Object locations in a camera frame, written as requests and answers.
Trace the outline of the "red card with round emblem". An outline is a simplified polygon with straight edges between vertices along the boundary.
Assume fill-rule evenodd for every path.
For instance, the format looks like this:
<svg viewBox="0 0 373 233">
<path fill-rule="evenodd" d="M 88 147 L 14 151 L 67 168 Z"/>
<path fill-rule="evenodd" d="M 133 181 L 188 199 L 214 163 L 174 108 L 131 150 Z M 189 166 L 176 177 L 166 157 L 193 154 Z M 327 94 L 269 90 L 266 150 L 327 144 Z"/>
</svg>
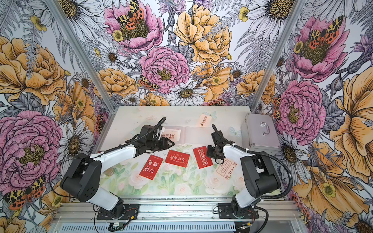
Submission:
<svg viewBox="0 0 373 233">
<path fill-rule="evenodd" d="M 206 146 L 194 148 L 193 153 L 199 169 L 204 169 L 213 165 L 211 158 L 207 156 Z"/>
</svg>

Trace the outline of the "red landscape greeting card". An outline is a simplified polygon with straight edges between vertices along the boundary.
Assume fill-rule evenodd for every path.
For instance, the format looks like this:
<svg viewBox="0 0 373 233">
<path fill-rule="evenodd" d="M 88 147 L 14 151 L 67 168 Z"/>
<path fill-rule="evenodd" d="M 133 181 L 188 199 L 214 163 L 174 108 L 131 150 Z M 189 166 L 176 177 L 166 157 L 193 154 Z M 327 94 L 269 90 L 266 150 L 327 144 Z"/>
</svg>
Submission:
<svg viewBox="0 0 373 233">
<path fill-rule="evenodd" d="M 190 155 L 179 151 L 169 150 L 165 163 L 186 168 Z"/>
</svg>

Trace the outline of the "pink photo album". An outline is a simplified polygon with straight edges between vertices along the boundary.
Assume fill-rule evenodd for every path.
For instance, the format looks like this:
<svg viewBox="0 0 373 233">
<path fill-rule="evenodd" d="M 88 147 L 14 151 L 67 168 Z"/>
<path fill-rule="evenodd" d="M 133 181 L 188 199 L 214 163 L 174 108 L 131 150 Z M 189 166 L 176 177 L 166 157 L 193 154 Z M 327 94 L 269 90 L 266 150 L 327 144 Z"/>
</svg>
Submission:
<svg viewBox="0 0 373 233">
<path fill-rule="evenodd" d="M 204 127 L 164 127 L 161 137 L 170 139 L 176 145 L 212 145 L 212 128 Z"/>
</svg>

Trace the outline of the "cream card with red characters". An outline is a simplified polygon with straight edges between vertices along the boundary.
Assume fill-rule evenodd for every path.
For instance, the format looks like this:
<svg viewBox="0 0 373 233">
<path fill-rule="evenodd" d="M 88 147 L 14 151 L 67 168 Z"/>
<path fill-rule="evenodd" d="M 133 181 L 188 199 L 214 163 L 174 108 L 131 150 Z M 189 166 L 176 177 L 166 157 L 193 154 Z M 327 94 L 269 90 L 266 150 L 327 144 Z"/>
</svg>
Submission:
<svg viewBox="0 0 373 233">
<path fill-rule="evenodd" d="M 181 130 L 180 129 L 165 129 L 162 132 L 161 137 L 166 137 L 172 140 L 173 142 L 178 142 L 180 141 Z"/>
</svg>

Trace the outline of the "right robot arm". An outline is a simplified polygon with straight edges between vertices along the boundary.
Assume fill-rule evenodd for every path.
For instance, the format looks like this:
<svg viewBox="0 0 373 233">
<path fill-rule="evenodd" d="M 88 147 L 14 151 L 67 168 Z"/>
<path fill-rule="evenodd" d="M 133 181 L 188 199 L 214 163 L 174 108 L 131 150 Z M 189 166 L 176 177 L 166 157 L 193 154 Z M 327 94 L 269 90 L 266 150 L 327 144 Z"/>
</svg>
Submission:
<svg viewBox="0 0 373 233">
<path fill-rule="evenodd" d="M 262 200 L 284 197 L 283 193 L 271 195 L 281 187 L 272 155 L 244 149 L 227 140 L 220 131 L 212 133 L 211 137 L 214 145 L 207 147 L 208 157 L 223 162 L 231 160 L 241 166 L 245 187 L 232 197 L 231 208 L 235 216 L 241 216 Z"/>
</svg>

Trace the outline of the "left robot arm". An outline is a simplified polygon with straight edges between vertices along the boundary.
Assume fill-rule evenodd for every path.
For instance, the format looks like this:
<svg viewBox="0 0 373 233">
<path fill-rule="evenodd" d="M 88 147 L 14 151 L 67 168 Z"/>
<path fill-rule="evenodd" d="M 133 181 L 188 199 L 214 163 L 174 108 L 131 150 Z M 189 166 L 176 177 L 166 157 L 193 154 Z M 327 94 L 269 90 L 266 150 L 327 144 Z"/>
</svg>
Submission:
<svg viewBox="0 0 373 233">
<path fill-rule="evenodd" d="M 168 150 L 174 146 L 169 138 L 162 137 L 160 124 L 142 127 L 139 134 L 123 145 L 100 153 L 76 156 L 65 173 L 60 187 L 82 203 L 96 205 L 104 215 L 119 219 L 125 213 L 123 200 L 100 187 L 101 174 L 109 168 L 147 152 Z"/>
</svg>

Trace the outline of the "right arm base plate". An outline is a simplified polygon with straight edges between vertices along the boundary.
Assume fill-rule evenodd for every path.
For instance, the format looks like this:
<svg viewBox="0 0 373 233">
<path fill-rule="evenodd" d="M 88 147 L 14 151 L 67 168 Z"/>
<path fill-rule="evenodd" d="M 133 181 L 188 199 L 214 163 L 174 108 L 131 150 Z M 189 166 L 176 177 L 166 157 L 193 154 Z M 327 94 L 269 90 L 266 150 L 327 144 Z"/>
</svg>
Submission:
<svg viewBox="0 0 373 233">
<path fill-rule="evenodd" d="M 232 203 L 218 203 L 219 219 L 257 219 L 259 214 L 252 206 L 241 208 Z"/>
</svg>

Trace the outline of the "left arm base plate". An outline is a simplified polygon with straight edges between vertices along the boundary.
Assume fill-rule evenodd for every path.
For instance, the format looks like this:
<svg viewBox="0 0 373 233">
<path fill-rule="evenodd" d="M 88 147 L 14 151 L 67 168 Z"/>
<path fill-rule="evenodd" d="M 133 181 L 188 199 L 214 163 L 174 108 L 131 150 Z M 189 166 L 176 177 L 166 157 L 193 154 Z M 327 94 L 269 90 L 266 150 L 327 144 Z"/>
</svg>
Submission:
<svg viewBox="0 0 373 233">
<path fill-rule="evenodd" d="M 136 220 L 139 214 L 139 204 L 120 204 L 108 211 L 102 207 L 98 210 L 97 220 Z"/>
</svg>

